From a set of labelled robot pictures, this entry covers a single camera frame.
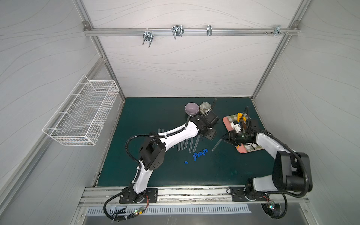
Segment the test tube eight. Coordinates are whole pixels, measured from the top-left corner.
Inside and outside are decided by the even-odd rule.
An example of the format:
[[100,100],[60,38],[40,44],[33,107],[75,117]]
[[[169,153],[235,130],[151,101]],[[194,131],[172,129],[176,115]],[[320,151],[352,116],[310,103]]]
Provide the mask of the test tube eight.
[[194,138],[191,138],[190,139],[190,144],[189,144],[189,153],[191,153],[193,151],[193,141],[194,141]]

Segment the test tube nine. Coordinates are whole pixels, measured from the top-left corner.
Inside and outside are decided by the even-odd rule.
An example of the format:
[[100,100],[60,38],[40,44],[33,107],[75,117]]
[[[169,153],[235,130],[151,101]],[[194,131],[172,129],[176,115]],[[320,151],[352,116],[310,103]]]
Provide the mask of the test tube nine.
[[194,144],[193,152],[196,152],[201,136],[198,136]]

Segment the test tube six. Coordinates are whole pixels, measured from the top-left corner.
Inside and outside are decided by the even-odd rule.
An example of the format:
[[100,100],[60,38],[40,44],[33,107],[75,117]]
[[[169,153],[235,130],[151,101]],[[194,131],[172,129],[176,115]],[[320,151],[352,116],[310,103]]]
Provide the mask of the test tube six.
[[187,149],[187,146],[188,146],[188,140],[189,140],[189,139],[187,139],[187,140],[185,141],[185,144],[184,144],[184,149],[185,149],[185,150]]

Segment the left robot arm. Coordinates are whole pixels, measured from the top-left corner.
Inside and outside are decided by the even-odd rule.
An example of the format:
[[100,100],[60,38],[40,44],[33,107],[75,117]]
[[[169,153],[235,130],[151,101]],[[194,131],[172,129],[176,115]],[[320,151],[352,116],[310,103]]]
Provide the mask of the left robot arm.
[[[125,152],[137,163],[136,175],[131,184],[116,195],[120,198],[119,203],[142,202],[148,193],[150,177],[153,171],[163,164],[166,152],[180,142],[197,136],[213,140],[216,134],[214,126],[218,122],[219,117],[213,111],[208,111],[203,115],[188,116],[183,125],[167,132],[158,134],[152,132],[130,137],[125,142]],[[129,151],[131,141],[137,138],[144,138],[139,150],[139,159]]]

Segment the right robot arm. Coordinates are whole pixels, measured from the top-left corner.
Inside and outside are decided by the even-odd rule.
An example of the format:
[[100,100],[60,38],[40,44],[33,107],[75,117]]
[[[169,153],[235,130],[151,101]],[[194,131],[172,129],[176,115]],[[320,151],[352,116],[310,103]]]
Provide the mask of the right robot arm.
[[250,201],[260,194],[285,194],[302,198],[313,189],[309,156],[296,152],[271,132],[260,129],[257,121],[227,116],[223,123],[228,131],[222,137],[226,143],[235,146],[239,153],[265,150],[274,158],[272,174],[249,178],[243,190]]

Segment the test tube ten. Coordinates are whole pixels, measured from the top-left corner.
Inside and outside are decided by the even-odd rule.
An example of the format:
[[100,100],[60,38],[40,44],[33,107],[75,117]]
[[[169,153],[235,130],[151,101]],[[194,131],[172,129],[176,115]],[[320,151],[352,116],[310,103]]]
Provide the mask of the test tube ten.
[[215,146],[212,148],[212,152],[214,152],[216,150],[216,148],[222,143],[222,139],[218,140],[218,142],[215,144]]

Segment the grey ribbed mug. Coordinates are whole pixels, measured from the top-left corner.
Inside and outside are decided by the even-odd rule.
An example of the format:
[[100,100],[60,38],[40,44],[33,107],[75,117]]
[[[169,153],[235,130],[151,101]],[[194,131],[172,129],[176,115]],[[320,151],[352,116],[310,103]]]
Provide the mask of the grey ribbed mug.
[[202,102],[199,106],[199,113],[204,115],[212,109],[212,105],[209,102]]

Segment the purple bowl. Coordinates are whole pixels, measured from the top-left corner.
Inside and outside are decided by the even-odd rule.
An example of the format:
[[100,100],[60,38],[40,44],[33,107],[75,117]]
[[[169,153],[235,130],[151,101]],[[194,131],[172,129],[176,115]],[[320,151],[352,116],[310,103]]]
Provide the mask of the purple bowl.
[[187,103],[185,105],[185,112],[188,116],[196,116],[200,111],[200,106],[196,103]]

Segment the yellow tongs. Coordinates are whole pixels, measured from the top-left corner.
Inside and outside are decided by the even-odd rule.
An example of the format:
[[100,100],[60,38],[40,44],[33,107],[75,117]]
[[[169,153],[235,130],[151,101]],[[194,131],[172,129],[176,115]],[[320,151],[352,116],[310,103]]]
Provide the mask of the yellow tongs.
[[247,121],[247,114],[246,113],[238,113],[237,114],[237,122],[246,122]]

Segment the metal clamp three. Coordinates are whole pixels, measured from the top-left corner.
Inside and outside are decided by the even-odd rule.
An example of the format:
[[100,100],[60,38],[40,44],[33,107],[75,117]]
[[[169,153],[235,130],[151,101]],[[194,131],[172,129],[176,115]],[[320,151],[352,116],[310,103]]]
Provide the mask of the metal clamp three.
[[207,26],[207,36],[210,37],[212,35],[212,26],[208,25]]

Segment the metal clamp two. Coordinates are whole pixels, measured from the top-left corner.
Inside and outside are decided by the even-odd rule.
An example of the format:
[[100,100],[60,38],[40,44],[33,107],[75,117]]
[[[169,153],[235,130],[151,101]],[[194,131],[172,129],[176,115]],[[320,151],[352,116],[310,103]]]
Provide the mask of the metal clamp two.
[[177,37],[183,37],[184,34],[184,28],[183,25],[175,25],[171,28],[172,31],[172,35],[174,37],[174,39],[176,39]]

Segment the metal clamp one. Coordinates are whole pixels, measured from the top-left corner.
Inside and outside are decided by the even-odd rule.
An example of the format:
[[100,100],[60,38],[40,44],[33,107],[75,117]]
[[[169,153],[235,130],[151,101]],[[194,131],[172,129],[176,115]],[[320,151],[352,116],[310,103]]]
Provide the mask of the metal clamp one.
[[143,37],[142,45],[144,45],[145,42],[148,42],[148,48],[150,48],[150,46],[151,46],[151,44],[152,44],[152,41],[153,41],[153,39],[154,39],[153,33],[150,32],[150,31],[145,31],[145,32],[143,33],[143,36],[142,36],[142,37]]

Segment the aluminium cross bar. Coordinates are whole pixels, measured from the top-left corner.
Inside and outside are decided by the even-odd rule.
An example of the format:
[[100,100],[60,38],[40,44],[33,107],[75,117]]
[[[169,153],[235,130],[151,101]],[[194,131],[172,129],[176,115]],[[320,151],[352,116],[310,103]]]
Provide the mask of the aluminium cross bar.
[[[264,32],[271,32],[275,28],[214,28],[212,27],[211,36],[266,36]],[[287,31],[289,35],[298,35],[300,29],[292,28],[281,28],[283,31]],[[153,28],[153,29],[91,29],[84,31],[86,36],[94,37],[141,37],[145,31],[150,31],[155,37],[165,37],[172,36],[172,31],[170,28]],[[206,36],[207,37],[207,27],[205,28],[184,28],[185,36]]]

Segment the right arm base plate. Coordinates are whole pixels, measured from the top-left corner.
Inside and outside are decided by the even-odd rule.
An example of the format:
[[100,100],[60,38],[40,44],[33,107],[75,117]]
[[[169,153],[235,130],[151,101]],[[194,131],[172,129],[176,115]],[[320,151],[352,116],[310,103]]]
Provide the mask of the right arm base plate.
[[270,198],[267,192],[259,192],[252,187],[229,187],[226,190],[233,202],[267,202]]

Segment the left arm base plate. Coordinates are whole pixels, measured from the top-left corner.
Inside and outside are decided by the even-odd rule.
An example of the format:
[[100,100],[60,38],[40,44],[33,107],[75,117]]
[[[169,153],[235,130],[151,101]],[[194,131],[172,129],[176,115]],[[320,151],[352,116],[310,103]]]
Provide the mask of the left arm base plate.
[[135,204],[135,203],[156,203],[158,201],[158,189],[147,188],[141,193],[136,193],[131,187],[127,191],[123,191],[120,195],[119,203],[121,204]]

